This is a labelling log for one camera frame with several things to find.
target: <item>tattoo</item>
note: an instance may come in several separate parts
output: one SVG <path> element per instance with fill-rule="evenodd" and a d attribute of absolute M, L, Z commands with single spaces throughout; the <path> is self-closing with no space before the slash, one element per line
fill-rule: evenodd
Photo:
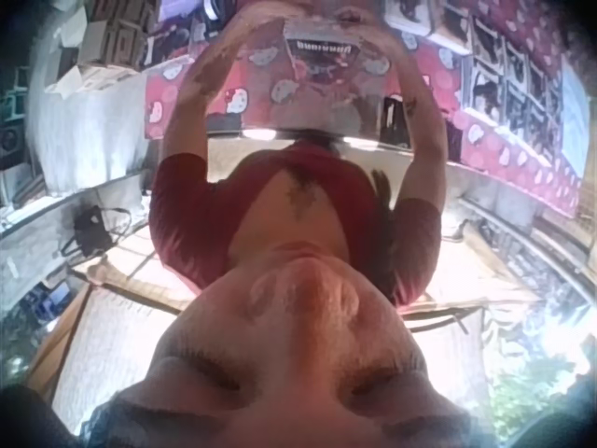
<path fill-rule="evenodd" d="M 315 203 L 314 183 L 302 175 L 297 176 L 297 173 L 291 174 L 296 183 L 286 193 L 286 196 L 293 207 L 295 220 L 301 221 L 305 213 Z"/>
<path fill-rule="evenodd" d="M 408 100 L 408 101 L 404 102 L 404 109 L 407 113 L 407 117 L 412 118 L 416 108 L 417 108 L 417 99 L 416 98 L 413 98 L 412 100 Z"/>
<path fill-rule="evenodd" d="M 226 47 L 215 55 L 205 55 L 206 59 L 198 66 L 193 82 L 199 86 L 201 96 L 214 96 L 224 85 L 230 68 L 236 60 L 237 48 Z"/>

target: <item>red shirt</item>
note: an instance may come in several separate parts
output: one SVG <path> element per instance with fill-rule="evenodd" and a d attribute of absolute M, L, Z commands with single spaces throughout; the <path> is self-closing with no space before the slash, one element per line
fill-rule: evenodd
<path fill-rule="evenodd" d="M 245 158 L 229 178 L 207 182 L 207 164 L 199 156 L 179 154 L 164 160 L 151 200 L 149 226 L 162 263 L 200 293 L 226 273 L 232 237 L 257 195 L 285 168 L 309 174 L 326 192 L 346 236 L 351 265 L 361 273 L 378 234 L 377 198 L 357 165 L 324 149 L 298 142 Z M 431 203 L 409 199 L 396 204 L 396 303 L 409 304 L 423 294 L 436 268 L 441 216 Z"/>

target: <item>eyelid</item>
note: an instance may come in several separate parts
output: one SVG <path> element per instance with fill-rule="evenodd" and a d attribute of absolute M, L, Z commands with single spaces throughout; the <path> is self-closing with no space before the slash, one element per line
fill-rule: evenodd
<path fill-rule="evenodd" d="M 395 378 L 412 372 L 422 372 L 426 376 L 426 366 L 424 359 L 416 353 L 411 353 L 409 358 L 404 363 L 394 363 L 385 367 L 365 368 L 351 375 L 348 383 L 351 395 L 365 395 L 378 385 L 383 385 L 391 382 Z"/>
<path fill-rule="evenodd" d="M 217 361 L 200 351 L 177 349 L 171 352 L 170 356 L 181 359 L 188 364 L 189 367 L 214 382 L 218 387 L 233 392 L 240 389 L 239 381 L 236 379 L 237 377 L 231 373 L 234 369 L 224 367 L 221 361 Z"/>

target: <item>sleeve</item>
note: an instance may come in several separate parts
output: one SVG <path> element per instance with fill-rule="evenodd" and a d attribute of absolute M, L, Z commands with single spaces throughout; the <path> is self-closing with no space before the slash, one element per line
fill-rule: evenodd
<path fill-rule="evenodd" d="M 201 291 L 201 250 L 212 185 L 207 163 L 194 154 L 177 154 L 158 168 L 149 208 L 149 229 L 162 264 L 196 293 Z"/>
<path fill-rule="evenodd" d="M 423 295 L 437 267 L 441 214 L 421 199 L 398 201 L 394 209 L 396 304 L 405 306 Z"/>

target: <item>chest tattoo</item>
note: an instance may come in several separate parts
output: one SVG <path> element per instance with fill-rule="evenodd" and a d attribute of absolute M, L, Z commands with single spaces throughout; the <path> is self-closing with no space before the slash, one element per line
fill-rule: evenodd
<path fill-rule="evenodd" d="M 315 184 L 310 181 L 296 181 L 286 193 L 288 201 L 292 206 L 296 221 L 301 221 L 309 208 L 315 203 Z"/>

